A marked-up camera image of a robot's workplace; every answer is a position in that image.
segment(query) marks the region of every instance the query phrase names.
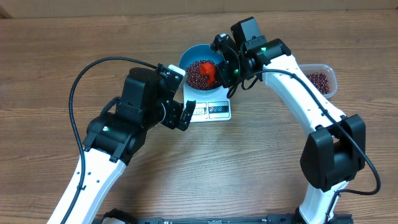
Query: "wooden table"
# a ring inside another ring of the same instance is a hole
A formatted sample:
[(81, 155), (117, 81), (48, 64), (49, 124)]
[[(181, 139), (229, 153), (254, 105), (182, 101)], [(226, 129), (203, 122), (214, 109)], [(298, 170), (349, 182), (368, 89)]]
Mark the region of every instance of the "wooden table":
[[(78, 149), (68, 95), (90, 62), (119, 55), (178, 65), (189, 47), (229, 33), (255, 16), (269, 40), (281, 38), (299, 63), (336, 72), (331, 99), (367, 126), (366, 152), (382, 190), (345, 194), (335, 211), (356, 223), (398, 223), (398, 11), (267, 12), (0, 21), (0, 222), (45, 223), (69, 183)], [(91, 69), (75, 95), (81, 137), (134, 64)], [(299, 159), (306, 137), (262, 83), (238, 90), (229, 122), (159, 125), (105, 198), (98, 216), (120, 208), (136, 217), (253, 217), (292, 213), (307, 188)], [(349, 187), (372, 190), (368, 167)]]

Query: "clear plastic container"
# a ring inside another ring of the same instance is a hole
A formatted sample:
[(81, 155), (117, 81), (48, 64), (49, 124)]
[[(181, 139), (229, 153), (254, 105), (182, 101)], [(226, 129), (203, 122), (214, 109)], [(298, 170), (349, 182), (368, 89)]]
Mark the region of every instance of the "clear plastic container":
[(304, 75), (310, 75), (318, 72), (321, 72), (326, 75), (329, 83), (330, 92), (328, 94), (323, 95), (325, 98), (330, 98), (337, 92), (336, 74), (329, 65), (306, 64), (306, 65), (299, 65), (299, 67), (301, 71), (303, 71)]

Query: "white scale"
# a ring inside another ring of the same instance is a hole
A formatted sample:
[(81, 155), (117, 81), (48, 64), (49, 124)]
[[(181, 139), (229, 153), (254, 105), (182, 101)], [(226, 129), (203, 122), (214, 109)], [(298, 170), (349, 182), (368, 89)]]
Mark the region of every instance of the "white scale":
[(214, 90), (196, 90), (184, 84), (184, 102), (196, 100), (191, 123), (209, 121), (229, 121), (231, 119), (231, 103), (227, 99), (227, 88), (222, 86)]

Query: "pile of beans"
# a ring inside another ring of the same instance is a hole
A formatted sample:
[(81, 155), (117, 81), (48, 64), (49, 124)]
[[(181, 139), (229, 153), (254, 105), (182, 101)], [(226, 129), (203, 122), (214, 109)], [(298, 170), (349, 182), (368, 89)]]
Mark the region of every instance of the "pile of beans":
[(207, 81), (209, 77), (200, 73), (200, 65), (204, 63), (210, 63), (214, 67), (217, 67), (217, 64), (211, 60), (200, 60), (193, 62), (185, 70), (188, 73), (187, 84), (197, 90), (214, 90), (215, 88), (219, 87), (221, 83), (219, 81), (215, 81), (208, 84)]
[(307, 78), (322, 94), (328, 94), (330, 92), (328, 78), (322, 72), (309, 74)]

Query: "blue bowl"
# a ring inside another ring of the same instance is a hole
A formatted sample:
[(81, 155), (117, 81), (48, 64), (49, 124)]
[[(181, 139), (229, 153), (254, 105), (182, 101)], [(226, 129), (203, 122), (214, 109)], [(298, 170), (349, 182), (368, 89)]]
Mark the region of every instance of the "blue bowl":
[[(224, 58), (218, 52), (213, 52), (208, 44), (199, 44), (191, 47), (182, 55), (178, 66), (181, 69), (186, 70), (188, 66), (200, 60), (211, 60), (214, 63), (219, 64), (224, 60)], [(187, 83), (185, 83), (184, 86), (189, 87), (189, 89), (191, 90), (200, 91), (202, 93), (213, 93), (214, 91), (222, 87), (217, 87), (214, 90), (197, 90), (190, 87)]]

